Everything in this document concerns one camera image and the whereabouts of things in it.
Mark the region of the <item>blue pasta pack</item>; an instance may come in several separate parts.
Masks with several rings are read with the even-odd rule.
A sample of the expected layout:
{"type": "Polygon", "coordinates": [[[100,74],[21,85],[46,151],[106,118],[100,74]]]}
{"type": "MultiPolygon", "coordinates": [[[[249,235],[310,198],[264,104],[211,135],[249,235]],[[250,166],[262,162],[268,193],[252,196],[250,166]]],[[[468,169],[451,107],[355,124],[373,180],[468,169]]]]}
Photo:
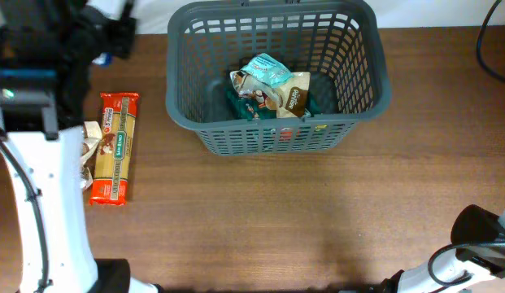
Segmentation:
{"type": "Polygon", "coordinates": [[[108,67],[112,62],[112,54],[101,53],[97,58],[92,61],[92,64],[98,65],[100,67],[108,67]]]}

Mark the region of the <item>beige clear wrapper bag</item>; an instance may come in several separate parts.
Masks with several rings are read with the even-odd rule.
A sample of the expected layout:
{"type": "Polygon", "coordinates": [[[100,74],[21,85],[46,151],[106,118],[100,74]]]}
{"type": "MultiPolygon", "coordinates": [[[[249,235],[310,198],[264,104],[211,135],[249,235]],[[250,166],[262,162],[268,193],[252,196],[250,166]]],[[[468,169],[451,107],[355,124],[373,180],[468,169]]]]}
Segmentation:
{"type": "Polygon", "coordinates": [[[93,183],[93,177],[86,163],[97,151],[102,138],[102,130],[97,121],[86,121],[82,126],[82,134],[80,186],[82,190],[87,190],[93,183]]]}

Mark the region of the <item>San Remo spaghetti pack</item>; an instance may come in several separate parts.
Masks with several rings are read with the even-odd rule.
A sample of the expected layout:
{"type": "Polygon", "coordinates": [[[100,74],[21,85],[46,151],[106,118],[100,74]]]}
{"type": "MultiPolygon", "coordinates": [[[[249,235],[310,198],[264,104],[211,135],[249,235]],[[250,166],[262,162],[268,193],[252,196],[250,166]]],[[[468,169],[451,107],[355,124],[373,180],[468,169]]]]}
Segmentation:
{"type": "Polygon", "coordinates": [[[97,147],[89,203],[126,204],[132,156],[137,93],[102,93],[102,138],[97,147]]]}

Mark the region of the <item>green Nescafe coffee bag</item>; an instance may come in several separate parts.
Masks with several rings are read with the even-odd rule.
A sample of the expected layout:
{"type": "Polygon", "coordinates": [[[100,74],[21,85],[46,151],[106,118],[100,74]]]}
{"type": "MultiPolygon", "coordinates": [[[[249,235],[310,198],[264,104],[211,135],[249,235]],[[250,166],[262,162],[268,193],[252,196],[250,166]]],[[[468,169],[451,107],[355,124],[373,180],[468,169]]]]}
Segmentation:
{"type": "MultiPolygon", "coordinates": [[[[292,112],[288,112],[284,108],[276,108],[276,104],[260,91],[258,91],[260,102],[256,97],[240,97],[234,90],[226,90],[225,94],[227,102],[238,120],[260,121],[294,118],[292,112]]],[[[280,142],[289,142],[293,139],[293,127],[247,129],[245,135],[247,143],[250,145],[258,143],[261,138],[264,139],[263,143],[266,144],[274,142],[277,132],[280,132],[277,138],[280,142]]]]}

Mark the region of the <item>light teal tissue pack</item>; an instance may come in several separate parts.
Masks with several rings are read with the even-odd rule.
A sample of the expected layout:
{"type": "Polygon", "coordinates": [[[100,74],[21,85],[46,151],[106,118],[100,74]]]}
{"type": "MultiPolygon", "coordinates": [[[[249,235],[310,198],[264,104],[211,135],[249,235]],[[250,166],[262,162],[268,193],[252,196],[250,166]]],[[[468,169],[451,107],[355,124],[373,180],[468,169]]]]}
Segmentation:
{"type": "Polygon", "coordinates": [[[266,53],[256,55],[241,71],[272,88],[284,85],[294,74],[283,64],[266,53]]]}

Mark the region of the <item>beige brown snack bag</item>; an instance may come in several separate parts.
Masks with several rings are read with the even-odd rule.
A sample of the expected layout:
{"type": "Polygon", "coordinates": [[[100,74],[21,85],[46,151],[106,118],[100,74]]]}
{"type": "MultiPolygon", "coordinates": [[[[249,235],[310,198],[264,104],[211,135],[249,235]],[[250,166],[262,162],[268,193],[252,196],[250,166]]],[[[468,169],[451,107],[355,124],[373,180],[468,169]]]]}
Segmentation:
{"type": "Polygon", "coordinates": [[[229,75],[234,91],[240,97],[256,97],[260,102],[258,94],[260,91],[276,104],[276,108],[284,108],[292,112],[294,118],[300,118],[309,113],[307,109],[311,79],[309,72],[295,72],[293,78],[276,88],[265,85],[242,71],[233,71],[229,75]]]}

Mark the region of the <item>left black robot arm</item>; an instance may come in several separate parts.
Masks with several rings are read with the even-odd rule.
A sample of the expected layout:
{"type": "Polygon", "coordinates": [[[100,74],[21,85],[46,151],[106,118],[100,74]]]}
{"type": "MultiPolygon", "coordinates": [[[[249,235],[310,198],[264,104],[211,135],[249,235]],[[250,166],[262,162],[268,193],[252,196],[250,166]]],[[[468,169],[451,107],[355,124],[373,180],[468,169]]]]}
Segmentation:
{"type": "Polygon", "coordinates": [[[89,68],[127,59],[133,2],[118,19],[86,1],[0,2],[0,152],[20,228],[21,292],[158,292],[125,259],[97,259],[81,190],[89,68]]]}

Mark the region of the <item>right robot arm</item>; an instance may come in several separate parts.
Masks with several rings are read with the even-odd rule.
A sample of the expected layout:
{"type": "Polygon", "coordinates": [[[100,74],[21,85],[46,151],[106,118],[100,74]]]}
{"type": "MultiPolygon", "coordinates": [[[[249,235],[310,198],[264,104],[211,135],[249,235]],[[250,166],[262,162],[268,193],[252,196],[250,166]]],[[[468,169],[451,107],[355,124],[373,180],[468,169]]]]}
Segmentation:
{"type": "Polygon", "coordinates": [[[451,229],[451,243],[414,269],[384,280],[375,292],[461,292],[480,282],[505,278],[505,210],[496,215],[467,206],[451,229]]]}

